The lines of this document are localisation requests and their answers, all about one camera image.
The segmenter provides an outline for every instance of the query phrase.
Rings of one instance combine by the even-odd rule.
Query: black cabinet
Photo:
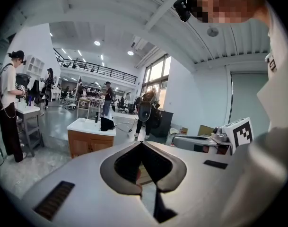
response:
[[[155,137],[167,137],[171,126],[173,113],[159,110],[157,114],[160,116],[161,124],[158,128],[151,129],[151,134],[153,134]]]

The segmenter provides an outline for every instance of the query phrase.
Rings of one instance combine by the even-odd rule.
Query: black pants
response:
[[[0,125],[2,139],[8,156],[14,155],[15,161],[23,160],[23,153],[20,145],[19,134],[17,132],[16,109],[14,103],[0,111]]]
[[[151,106],[150,117],[146,121],[146,135],[149,135],[151,132],[152,121],[153,121],[154,115],[155,115],[155,108],[153,106]],[[140,133],[140,129],[142,128],[142,124],[143,124],[143,121],[138,120],[138,124],[136,126],[136,133],[138,133],[138,134]]]
[[[42,94],[44,94],[44,93],[46,93],[46,87],[42,88],[41,95],[40,95],[40,101],[42,100],[42,97],[43,97]],[[46,98],[46,94],[45,94],[45,106],[48,106],[48,100]]]

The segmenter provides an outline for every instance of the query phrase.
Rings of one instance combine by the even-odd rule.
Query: black railing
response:
[[[125,72],[122,72],[119,70],[115,70],[115,69],[111,69],[108,67],[96,65],[93,63],[89,63],[89,62],[64,59],[63,57],[61,57],[61,55],[56,50],[54,50],[54,51],[55,51],[55,56],[57,58],[57,62],[61,67],[89,71],[92,73],[109,76],[112,78],[131,82],[134,84],[136,82],[136,78],[137,78],[136,76],[130,75],[128,73],[125,73]]]

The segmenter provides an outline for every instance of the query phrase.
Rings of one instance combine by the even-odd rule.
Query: gray floor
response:
[[[86,117],[86,113],[85,110],[79,111],[79,116]],[[50,103],[45,115],[40,117],[40,129],[45,148],[35,148],[35,157],[28,154],[27,158],[20,163],[16,163],[13,156],[6,156],[0,133],[0,148],[5,158],[4,163],[0,166],[1,186],[21,198],[35,182],[70,161],[66,127],[76,120],[76,114],[76,110],[65,110],[58,102]],[[95,111],[91,112],[89,118],[94,115]],[[116,125],[114,145],[135,140],[136,122],[134,119],[114,118],[113,121]],[[124,132],[131,127],[132,132]],[[145,128],[142,128],[138,140],[144,140],[144,137]],[[153,135],[150,135],[149,140],[159,143],[166,141],[164,138],[156,138]],[[153,183],[143,186],[142,202],[151,214],[153,213],[155,191]]]

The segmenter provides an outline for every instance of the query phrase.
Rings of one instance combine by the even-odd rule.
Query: wooden cabinet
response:
[[[71,158],[113,146],[114,136],[68,130]]]

